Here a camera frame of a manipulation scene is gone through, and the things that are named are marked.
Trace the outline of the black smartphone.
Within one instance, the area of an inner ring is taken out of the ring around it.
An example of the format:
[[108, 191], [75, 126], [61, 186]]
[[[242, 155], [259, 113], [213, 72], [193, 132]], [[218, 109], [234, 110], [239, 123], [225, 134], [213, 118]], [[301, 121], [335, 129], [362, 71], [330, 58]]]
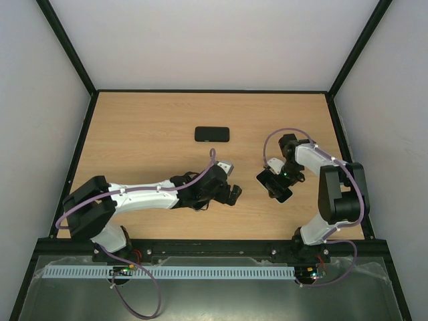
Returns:
[[256, 179], [267, 190], [269, 197], [278, 203], [286, 202], [293, 195], [290, 189], [291, 181], [284, 174], [275, 175], [265, 169]]

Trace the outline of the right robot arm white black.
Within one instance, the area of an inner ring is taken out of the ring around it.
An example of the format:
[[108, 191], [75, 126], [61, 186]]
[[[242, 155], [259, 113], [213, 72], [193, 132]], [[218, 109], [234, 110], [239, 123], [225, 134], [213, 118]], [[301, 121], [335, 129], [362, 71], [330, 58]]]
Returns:
[[269, 159], [268, 142], [265, 139], [262, 150], [267, 175], [262, 185], [272, 199], [287, 201], [292, 196], [290, 187], [306, 180], [306, 169], [318, 177], [318, 212], [292, 237], [293, 257], [305, 262], [332, 234], [359, 225], [369, 211], [364, 168], [328, 154], [310, 137], [300, 140], [294, 134], [285, 134], [278, 141], [284, 159]]

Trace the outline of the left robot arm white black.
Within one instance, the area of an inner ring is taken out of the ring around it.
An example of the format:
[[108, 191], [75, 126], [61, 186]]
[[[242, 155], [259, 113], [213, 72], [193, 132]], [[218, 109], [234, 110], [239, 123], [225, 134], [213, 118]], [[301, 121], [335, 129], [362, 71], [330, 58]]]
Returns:
[[242, 190], [227, 182], [232, 170], [231, 164], [216, 162], [203, 173], [186, 172], [145, 185], [119, 185], [95, 176], [62, 202], [70, 236], [116, 253], [130, 245], [125, 228], [112, 221], [119, 214], [147, 209], [203, 211], [211, 201], [234, 206]]

